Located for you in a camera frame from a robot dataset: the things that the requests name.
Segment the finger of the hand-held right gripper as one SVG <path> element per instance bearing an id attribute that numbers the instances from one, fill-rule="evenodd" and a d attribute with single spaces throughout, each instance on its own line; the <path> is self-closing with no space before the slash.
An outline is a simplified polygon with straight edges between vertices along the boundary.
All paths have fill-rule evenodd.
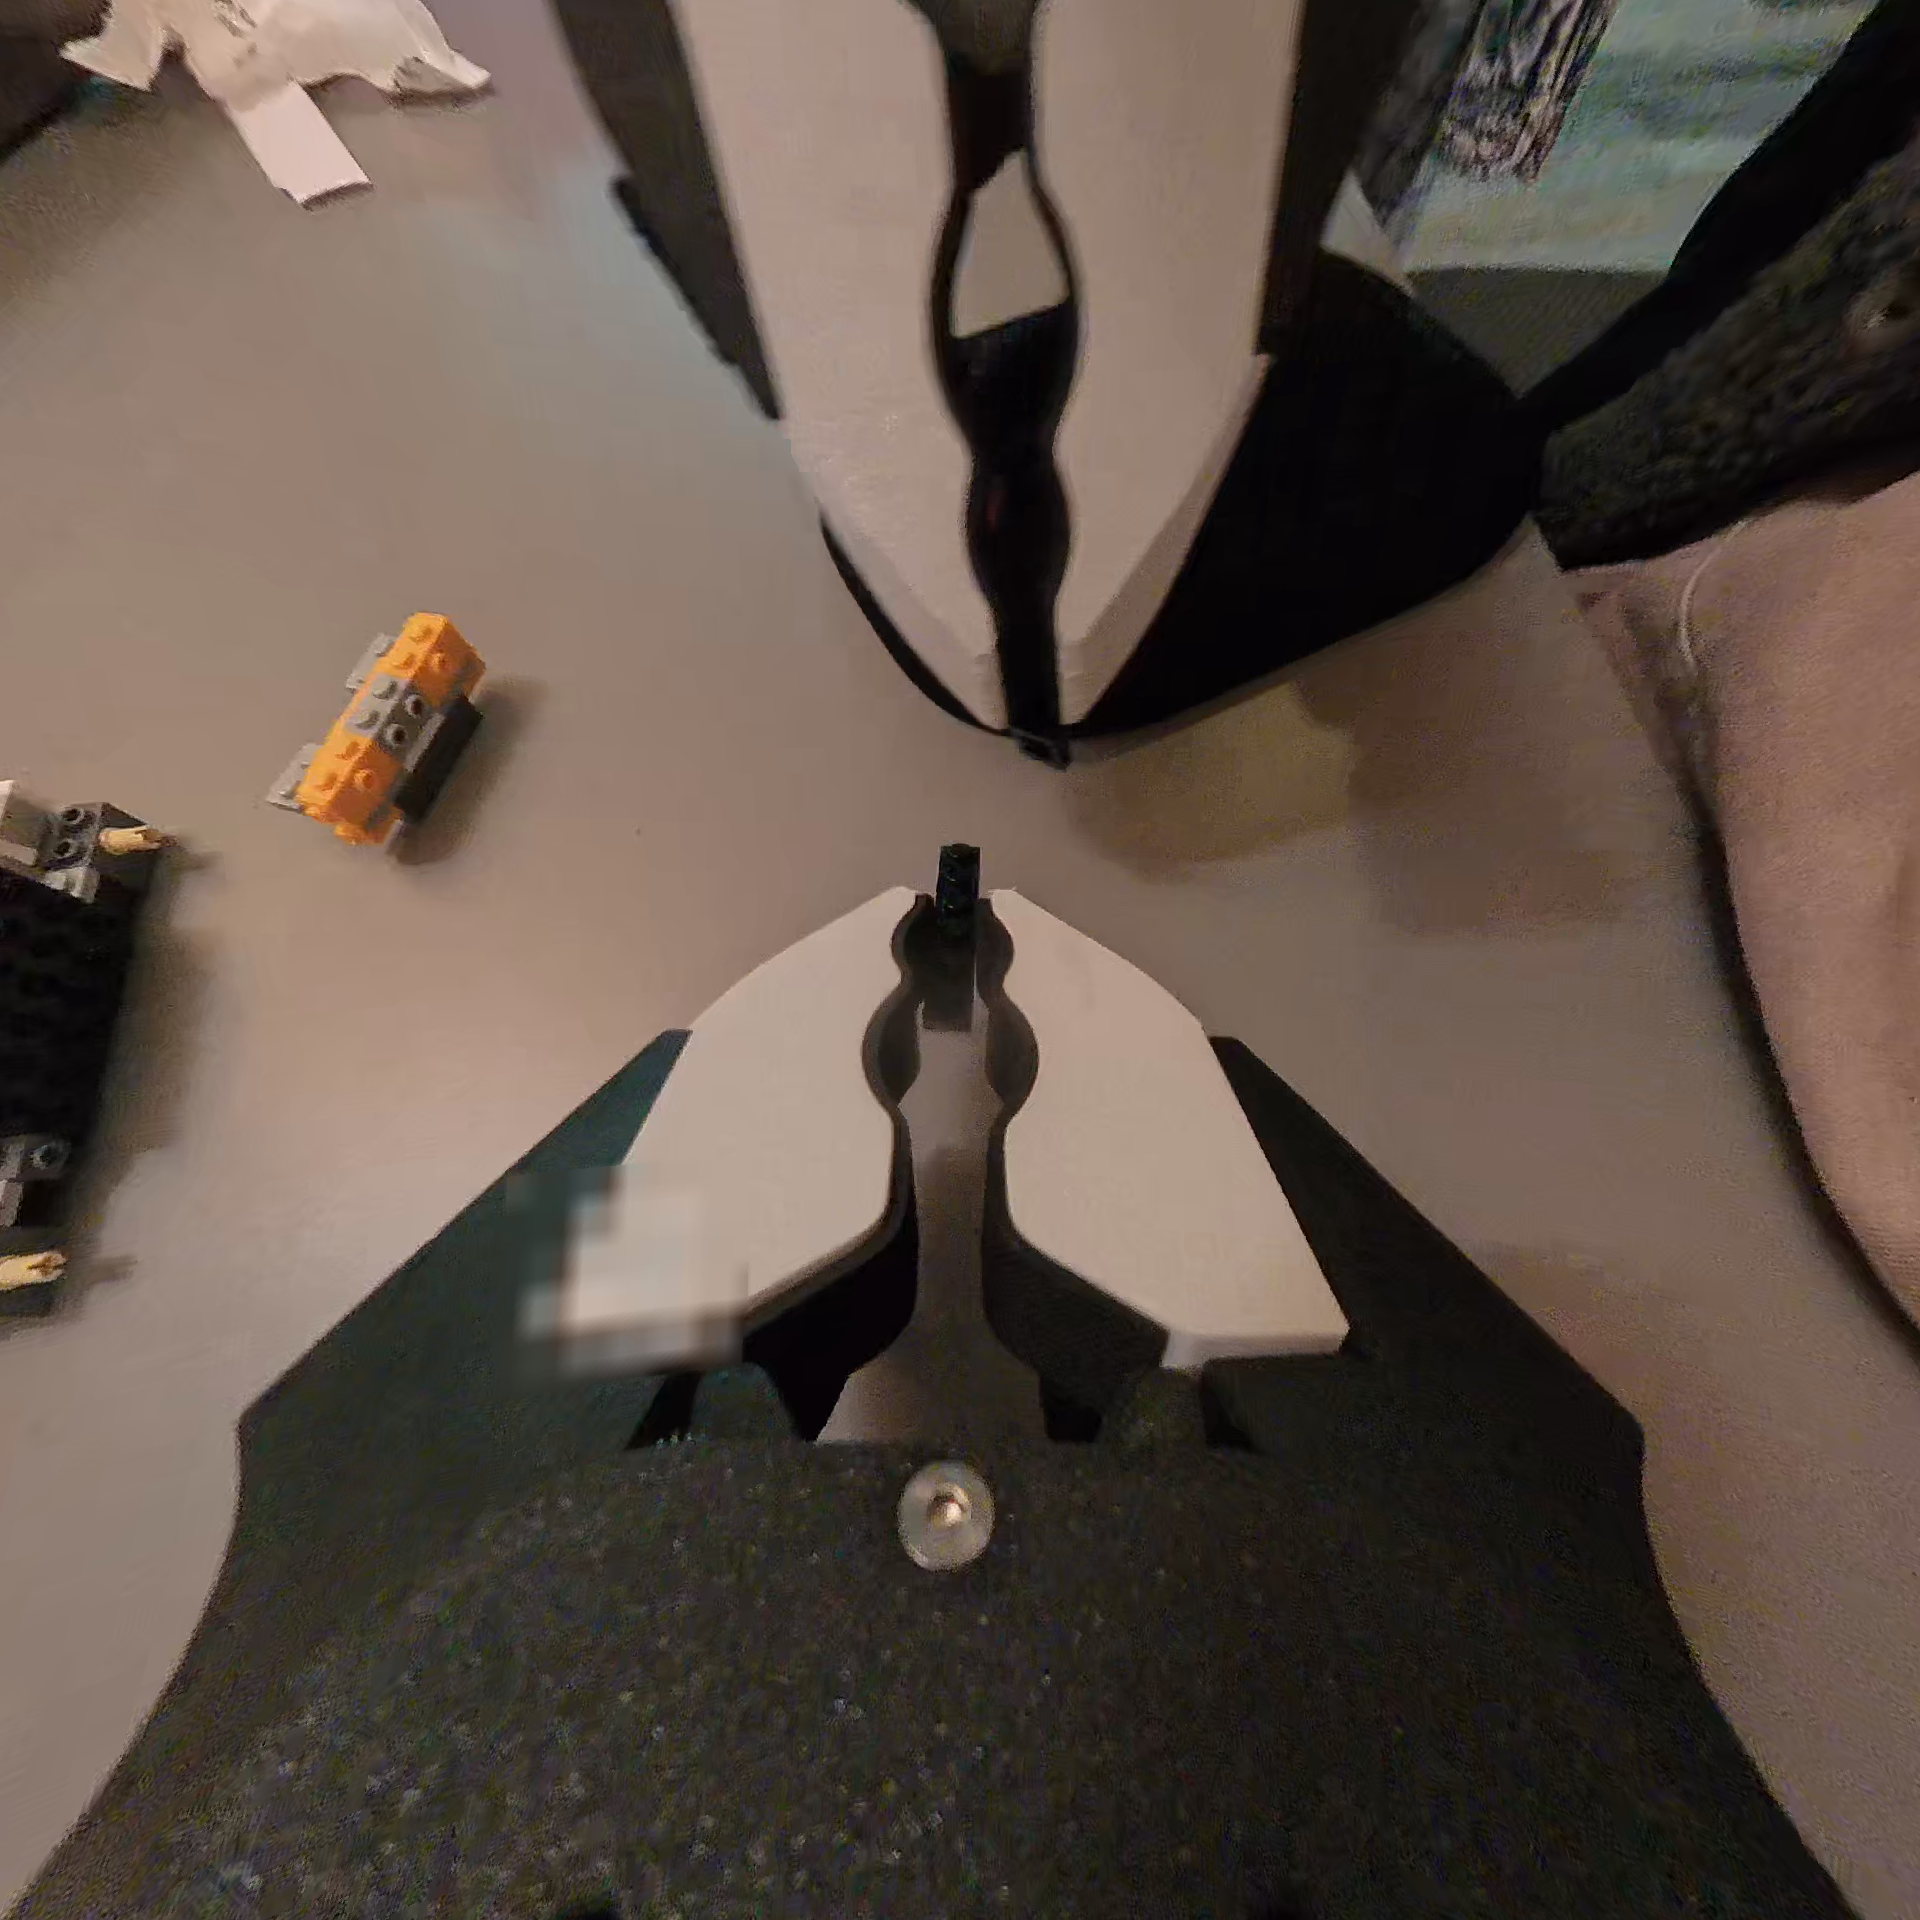
<path id="1" fill-rule="evenodd" d="M 1164 610 L 1265 386 L 1256 348 L 1304 4 L 1041 4 L 1040 163 L 1075 262 L 1056 433 L 1060 717 Z"/>
<path id="2" fill-rule="evenodd" d="M 856 586 L 1007 732 L 966 554 L 972 460 L 935 364 L 955 186 L 942 43 L 909 4 L 677 4 L 785 438 Z"/>

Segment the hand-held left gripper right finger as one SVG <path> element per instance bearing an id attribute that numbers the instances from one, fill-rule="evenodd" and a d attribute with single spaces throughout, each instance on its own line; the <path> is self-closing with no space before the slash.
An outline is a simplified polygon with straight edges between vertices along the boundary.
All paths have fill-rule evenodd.
<path id="1" fill-rule="evenodd" d="M 1343 1347 L 1350 1317 L 1182 1000 L 996 889 L 980 1007 L 1001 1105 L 980 1298 L 1047 1435 L 1095 1435 L 1149 1370 Z"/>

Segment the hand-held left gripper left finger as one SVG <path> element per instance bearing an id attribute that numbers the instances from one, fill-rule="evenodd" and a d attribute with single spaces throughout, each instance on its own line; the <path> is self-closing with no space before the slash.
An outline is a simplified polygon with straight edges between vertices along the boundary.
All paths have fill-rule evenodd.
<path id="1" fill-rule="evenodd" d="M 886 889 L 720 995 L 629 1147 L 635 1313 L 661 1362 L 763 1370 L 799 1435 L 918 1308 L 918 913 Z"/>

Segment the small black toy brick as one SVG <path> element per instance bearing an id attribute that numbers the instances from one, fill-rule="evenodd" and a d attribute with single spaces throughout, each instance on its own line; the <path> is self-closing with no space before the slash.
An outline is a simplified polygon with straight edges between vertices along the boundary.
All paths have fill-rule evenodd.
<path id="1" fill-rule="evenodd" d="M 947 842 L 942 849 L 932 899 L 932 948 L 925 985 L 925 1024 L 932 1033 L 972 1033 L 980 941 L 980 849 Z"/>

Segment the orange grey brick assembly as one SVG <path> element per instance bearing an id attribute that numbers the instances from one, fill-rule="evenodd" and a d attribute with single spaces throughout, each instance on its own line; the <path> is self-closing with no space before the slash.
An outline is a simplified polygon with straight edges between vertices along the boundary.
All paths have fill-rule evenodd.
<path id="1" fill-rule="evenodd" d="M 394 787 L 423 736 L 453 694 L 477 691 L 484 656 L 437 610 L 416 610 L 393 635 L 374 635 L 346 679 L 346 704 L 326 736 L 305 743 L 269 791 L 269 803 L 329 829 L 351 845 L 385 849 L 405 825 Z"/>

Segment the black red toy car chassis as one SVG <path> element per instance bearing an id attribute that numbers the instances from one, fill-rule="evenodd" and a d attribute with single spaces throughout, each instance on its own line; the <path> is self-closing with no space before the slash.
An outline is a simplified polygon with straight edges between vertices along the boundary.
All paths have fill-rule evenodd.
<path id="1" fill-rule="evenodd" d="M 170 836 L 5 779 L 5 1320 L 46 1317 Z"/>

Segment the black textured pad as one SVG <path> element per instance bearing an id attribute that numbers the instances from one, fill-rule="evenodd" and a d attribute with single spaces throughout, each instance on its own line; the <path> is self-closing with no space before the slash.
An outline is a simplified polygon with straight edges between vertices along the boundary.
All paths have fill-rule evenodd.
<path id="1" fill-rule="evenodd" d="M 1477 348 L 1323 244 L 1189 558 L 1071 741 L 1178 724 L 1471 582 L 1531 513 L 1537 457 Z"/>

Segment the crumpled white paper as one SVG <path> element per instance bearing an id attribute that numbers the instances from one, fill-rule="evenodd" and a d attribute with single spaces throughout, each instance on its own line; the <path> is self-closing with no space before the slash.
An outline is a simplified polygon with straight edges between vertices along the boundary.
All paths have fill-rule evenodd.
<path id="1" fill-rule="evenodd" d="M 177 59 L 296 205 L 369 182 L 318 87 L 365 81 L 393 101 L 463 101 L 492 84 L 425 4 L 107 4 L 63 59 L 141 91 Z"/>

